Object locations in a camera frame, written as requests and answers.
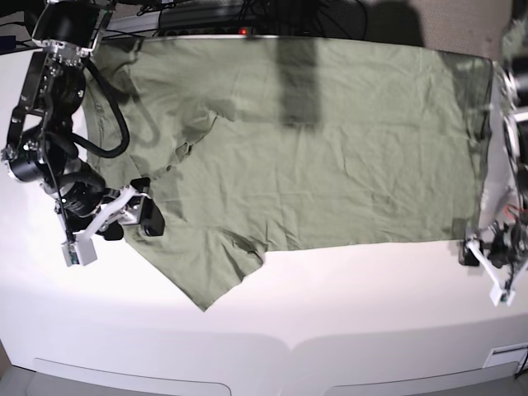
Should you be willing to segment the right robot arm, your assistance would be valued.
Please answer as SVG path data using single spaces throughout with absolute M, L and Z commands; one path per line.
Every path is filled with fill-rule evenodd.
M 115 1 L 34 2 L 31 56 L 21 94 L 12 110 L 1 161 L 18 182 L 39 182 L 54 200 L 64 229 L 65 247 L 101 235 L 124 237 L 126 225 L 138 225 L 149 237 L 164 233 L 165 221 L 149 195 L 150 180 L 136 178 L 121 190 L 79 157 L 80 149 L 104 159 L 118 158 L 130 145 L 130 130 L 110 84 L 92 62 L 106 33 Z M 116 147 L 104 149 L 73 132 L 73 114 L 87 92 L 90 73 L 111 108 L 120 132 Z

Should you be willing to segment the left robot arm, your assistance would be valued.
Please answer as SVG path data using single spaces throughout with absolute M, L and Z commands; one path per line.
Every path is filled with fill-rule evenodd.
M 489 177 L 506 178 L 496 199 L 497 218 L 483 228 L 467 229 L 460 246 L 463 266 L 482 267 L 493 287 L 494 305 L 510 305 L 515 287 L 527 273 L 527 15 L 511 20 L 502 37 L 492 92 L 491 149 L 503 166 L 490 165 Z

